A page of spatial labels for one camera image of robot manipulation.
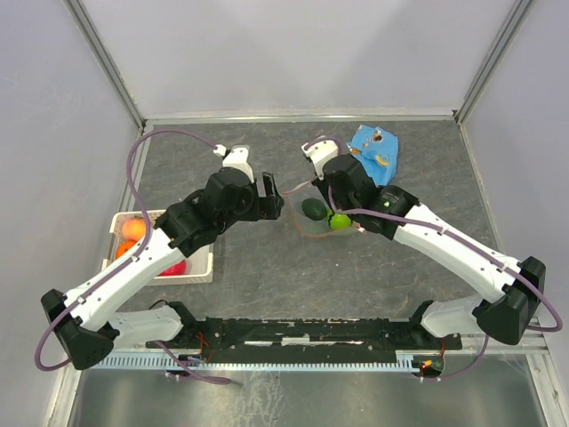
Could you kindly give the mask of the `clear zip bag orange zipper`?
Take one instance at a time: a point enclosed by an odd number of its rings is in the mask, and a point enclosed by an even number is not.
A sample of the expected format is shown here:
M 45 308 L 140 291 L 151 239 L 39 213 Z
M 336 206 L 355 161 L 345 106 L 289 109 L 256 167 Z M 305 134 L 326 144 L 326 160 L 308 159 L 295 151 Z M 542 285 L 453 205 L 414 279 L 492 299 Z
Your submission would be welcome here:
M 307 238 L 328 238 L 363 234 L 360 226 L 345 214 L 334 212 L 310 181 L 283 193 L 295 229 Z

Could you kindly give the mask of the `green watermelon toy ball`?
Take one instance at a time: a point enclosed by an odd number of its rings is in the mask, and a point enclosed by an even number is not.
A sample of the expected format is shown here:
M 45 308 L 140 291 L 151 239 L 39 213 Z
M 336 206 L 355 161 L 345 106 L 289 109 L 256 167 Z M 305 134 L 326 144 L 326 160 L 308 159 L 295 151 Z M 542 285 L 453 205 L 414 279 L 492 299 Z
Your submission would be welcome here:
M 332 231 L 348 229 L 352 226 L 352 220 L 346 215 L 329 211 L 327 223 Z

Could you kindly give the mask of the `dark green avocado toy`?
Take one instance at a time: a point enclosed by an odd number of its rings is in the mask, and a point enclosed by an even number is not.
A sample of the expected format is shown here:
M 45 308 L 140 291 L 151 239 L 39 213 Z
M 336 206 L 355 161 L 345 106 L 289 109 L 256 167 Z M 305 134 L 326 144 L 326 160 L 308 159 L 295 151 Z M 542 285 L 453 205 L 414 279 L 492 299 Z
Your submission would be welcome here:
M 306 198 L 301 202 L 301 210 L 303 214 L 311 221 L 323 221 L 328 214 L 328 208 L 325 204 L 316 198 Z

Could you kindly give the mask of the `white perforated plastic basket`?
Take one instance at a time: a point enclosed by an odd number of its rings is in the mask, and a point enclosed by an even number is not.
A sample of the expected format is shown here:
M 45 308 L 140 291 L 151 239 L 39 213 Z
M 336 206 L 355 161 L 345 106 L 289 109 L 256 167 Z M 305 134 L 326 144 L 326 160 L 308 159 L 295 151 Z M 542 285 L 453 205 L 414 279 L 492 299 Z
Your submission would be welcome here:
M 124 240 L 121 234 L 121 227 L 123 223 L 133 217 L 141 217 L 141 212 L 130 211 L 130 212 L 119 212 L 116 213 L 110 223 L 111 243 L 110 243 L 110 254 L 108 258 L 104 259 L 101 268 L 106 269 L 114 260 L 115 252 L 119 245 Z M 153 278 L 150 282 L 150 286 L 185 286 L 185 285 L 196 285 L 212 283 L 213 276 L 213 246 L 209 245 L 200 248 L 194 254 L 192 254 L 187 260 L 186 274 L 183 276 L 173 276 L 173 277 L 160 277 L 157 276 Z

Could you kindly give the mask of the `red apple toy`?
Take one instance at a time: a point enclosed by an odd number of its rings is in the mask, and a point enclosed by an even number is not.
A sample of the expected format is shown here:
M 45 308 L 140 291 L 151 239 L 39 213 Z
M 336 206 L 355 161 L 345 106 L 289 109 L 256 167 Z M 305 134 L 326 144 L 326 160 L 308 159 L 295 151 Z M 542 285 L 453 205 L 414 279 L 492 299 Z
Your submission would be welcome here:
M 159 274 L 160 277 L 183 276 L 186 274 L 187 262 L 182 260 Z

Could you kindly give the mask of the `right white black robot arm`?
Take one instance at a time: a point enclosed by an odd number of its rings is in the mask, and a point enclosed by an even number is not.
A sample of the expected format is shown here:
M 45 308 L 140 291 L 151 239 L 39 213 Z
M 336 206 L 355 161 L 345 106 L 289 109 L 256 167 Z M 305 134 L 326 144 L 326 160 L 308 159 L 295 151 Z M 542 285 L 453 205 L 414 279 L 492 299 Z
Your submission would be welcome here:
M 469 297 L 423 303 L 407 327 L 415 346 L 428 348 L 439 337 L 475 332 L 508 345 L 521 341 L 540 305 L 543 262 L 501 254 L 441 220 L 409 192 L 376 186 L 351 155 L 331 154 L 313 165 L 313 183 L 330 207 L 368 232 L 427 255 L 475 290 Z

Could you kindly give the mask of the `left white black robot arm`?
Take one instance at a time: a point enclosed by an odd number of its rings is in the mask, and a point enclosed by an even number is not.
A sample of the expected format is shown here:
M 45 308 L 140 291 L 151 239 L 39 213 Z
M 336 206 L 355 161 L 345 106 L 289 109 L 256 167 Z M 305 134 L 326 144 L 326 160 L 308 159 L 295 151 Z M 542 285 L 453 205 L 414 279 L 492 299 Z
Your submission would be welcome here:
M 49 326 L 40 341 L 54 334 L 77 370 L 97 365 L 131 337 L 189 346 L 196 339 L 196 324 L 176 309 L 167 307 L 159 317 L 134 312 L 125 320 L 119 308 L 164 270 L 214 243 L 235 223 L 278 219 L 284 200 L 273 174 L 263 173 L 262 183 L 263 195 L 257 181 L 244 172 L 221 168 L 204 188 L 170 205 L 142 240 L 97 276 L 66 293 L 46 292 L 41 305 Z

